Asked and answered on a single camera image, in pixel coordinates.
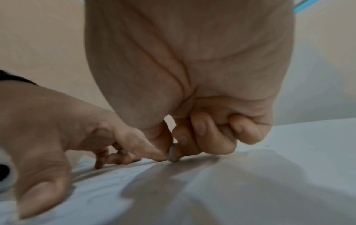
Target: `human hand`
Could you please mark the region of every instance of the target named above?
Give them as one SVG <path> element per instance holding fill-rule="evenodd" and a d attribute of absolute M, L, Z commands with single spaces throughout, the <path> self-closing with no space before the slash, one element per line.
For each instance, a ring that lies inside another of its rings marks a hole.
<path fill-rule="evenodd" d="M 254 144 L 270 131 L 293 48 L 292 0 L 87 0 L 85 7 L 97 84 L 162 159 L 172 134 L 180 158 L 228 154 L 237 140 Z"/>
<path fill-rule="evenodd" d="M 66 150 L 92 151 L 96 168 L 160 154 L 141 131 L 115 113 L 36 85 L 0 82 L 0 109 L 0 146 L 17 168 L 22 219 L 65 199 L 71 179 Z M 110 145 L 118 154 L 108 155 Z"/>

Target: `black round object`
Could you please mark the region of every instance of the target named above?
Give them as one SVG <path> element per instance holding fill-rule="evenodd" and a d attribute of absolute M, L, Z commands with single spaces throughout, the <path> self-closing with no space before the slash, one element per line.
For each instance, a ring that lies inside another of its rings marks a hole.
<path fill-rule="evenodd" d="M 10 174 L 10 168 L 7 165 L 0 164 L 0 182 L 5 180 L 7 176 Z"/>

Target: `table surface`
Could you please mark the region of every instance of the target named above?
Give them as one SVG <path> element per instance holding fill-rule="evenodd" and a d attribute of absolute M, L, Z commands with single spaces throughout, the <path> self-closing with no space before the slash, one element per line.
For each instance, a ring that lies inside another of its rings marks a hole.
<path fill-rule="evenodd" d="M 68 200 L 23 224 L 356 224 L 356 118 L 276 126 L 229 156 L 73 170 Z M 15 224 L 0 198 L 0 224 Z"/>

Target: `blue strip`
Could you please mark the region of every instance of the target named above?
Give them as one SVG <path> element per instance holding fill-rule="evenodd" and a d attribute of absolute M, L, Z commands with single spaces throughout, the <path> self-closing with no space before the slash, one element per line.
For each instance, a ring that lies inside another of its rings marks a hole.
<path fill-rule="evenodd" d="M 303 11 L 306 8 L 309 8 L 310 6 L 314 5 L 315 3 L 319 2 L 319 0 L 309 0 L 306 3 L 304 3 L 303 5 L 299 6 L 298 8 L 296 8 L 294 10 L 294 13 L 300 13 L 301 11 Z"/>

